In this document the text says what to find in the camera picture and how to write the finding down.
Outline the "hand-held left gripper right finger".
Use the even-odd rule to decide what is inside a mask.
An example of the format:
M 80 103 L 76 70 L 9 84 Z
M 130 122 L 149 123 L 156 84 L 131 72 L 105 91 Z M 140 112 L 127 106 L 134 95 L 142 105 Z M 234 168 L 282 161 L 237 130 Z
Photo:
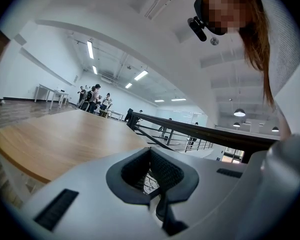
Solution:
M 247 165 L 198 158 L 163 148 L 151 152 L 183 172 L 172 188 L 177 200 L 168 199 L 175 236 L 234 236 L 241 218 L 241 205 L 230 199 Z

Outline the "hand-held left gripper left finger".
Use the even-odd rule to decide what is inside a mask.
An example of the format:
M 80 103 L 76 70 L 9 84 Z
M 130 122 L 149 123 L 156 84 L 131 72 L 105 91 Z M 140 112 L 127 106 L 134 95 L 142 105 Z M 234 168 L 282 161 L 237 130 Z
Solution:
M 22 207 L 27 225 L 45 240 L 163 240 L 149 197 L 127 184 L 116 163 L 147 152 L 138 148 L 76 165 L 46 184 Z

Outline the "dark metal railing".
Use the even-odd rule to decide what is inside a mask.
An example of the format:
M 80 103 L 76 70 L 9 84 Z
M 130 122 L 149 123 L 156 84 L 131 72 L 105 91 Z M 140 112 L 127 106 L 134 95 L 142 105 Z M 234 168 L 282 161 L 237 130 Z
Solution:
M 207 141 L 209 143 L 243 151 L 243 158 L 241 159 L 241 162 L 244 164 L 249 162 L 253 153 L 267 151 L 275 142 L 277 142 L 276 139 L 227 132 L 159 118 L 143 113 L 132 112 L 131 118 L 127 122 L 127 126 L 133 131 L 137 130 L 139 134 L 146 136 L 152 140 L 153 143 L 168 150 L 171 150 L 171 148 L 168 147 L 168 144 L 161 143 L 143 130 L 143 128 L 148 129 L 148 127 L 137 125 L 137 121 L 139 119 L 143 119 L 146 122 L 156 124 L 160 127 L 166 127 L 167 129 L 172 130 L 173 133 L 178 132 L 199 140 Z

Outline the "white low table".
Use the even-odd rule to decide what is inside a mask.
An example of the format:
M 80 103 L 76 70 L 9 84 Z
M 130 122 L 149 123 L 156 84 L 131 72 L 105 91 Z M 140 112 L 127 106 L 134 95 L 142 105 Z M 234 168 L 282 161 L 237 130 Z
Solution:
M 99 111 L 101 112 L 101 116 L 104 117 L 104 118 L 110 119 L 113 116 L 116 116 L 114 119 L 116 119 L 118 121 L 122 121 L 123 120 L 123 116 L 124 115 L 121 114 L 121 113 L 119 113 L 119 112 L 116 112 L 116 111 L 113 111 L 113 110 L 109 110 L 109 109 L 106 109 L 106 110 L 100 109 Z

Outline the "white long table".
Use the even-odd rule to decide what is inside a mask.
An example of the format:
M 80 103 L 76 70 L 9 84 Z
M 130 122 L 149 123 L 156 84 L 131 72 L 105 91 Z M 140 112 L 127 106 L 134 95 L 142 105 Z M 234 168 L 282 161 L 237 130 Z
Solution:
M 34 96 L 34 102 L 35 103 L 38 100 L 38 94 L 39 94 L 40 89 L 43 89 L 43 90 L 47 91 L 47 95 L 46 95 L 46 99 L 45 99 L 46 103 L 48 102 L 48 98 L 49 98 L 50 93 L 52 93 L 52 98 L 50 100 L 49 110 L 52 109 L 53 103 L 55 101 L 55 96 L 59 96 L 59 99 L 58 99 L 58 108 L 59 109 L 62 107 L 63 104 L 67 103 L 67 99 L 68 99 L 68 95 L 69 95 L 68 93 L 66 93 L 62 90 L 49 88 L 49 87 L 47 87 L 45 85 L 42 85 L 42 84 L 39 84 L 39 86 L 38 86 L 38 88 L 35 92 L 35 96 Z

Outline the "row of ceiling tube lights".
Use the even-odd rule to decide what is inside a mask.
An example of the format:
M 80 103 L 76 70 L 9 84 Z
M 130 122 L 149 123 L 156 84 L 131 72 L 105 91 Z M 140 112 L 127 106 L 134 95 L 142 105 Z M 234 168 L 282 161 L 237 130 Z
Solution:
M 103 81 L 152 103 L 187 99 L 172 83 L 145 63 L 102 41 L 86 42 L 90 70 Z

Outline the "grey knit sweater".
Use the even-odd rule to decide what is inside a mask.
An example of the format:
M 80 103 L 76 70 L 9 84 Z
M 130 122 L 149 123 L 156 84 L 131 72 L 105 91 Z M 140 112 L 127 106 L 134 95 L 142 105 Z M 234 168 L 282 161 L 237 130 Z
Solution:
M 282 140 L 300 135 L 300 29 L 281 0 L 261 0 L 268 20 L 269 86 Z

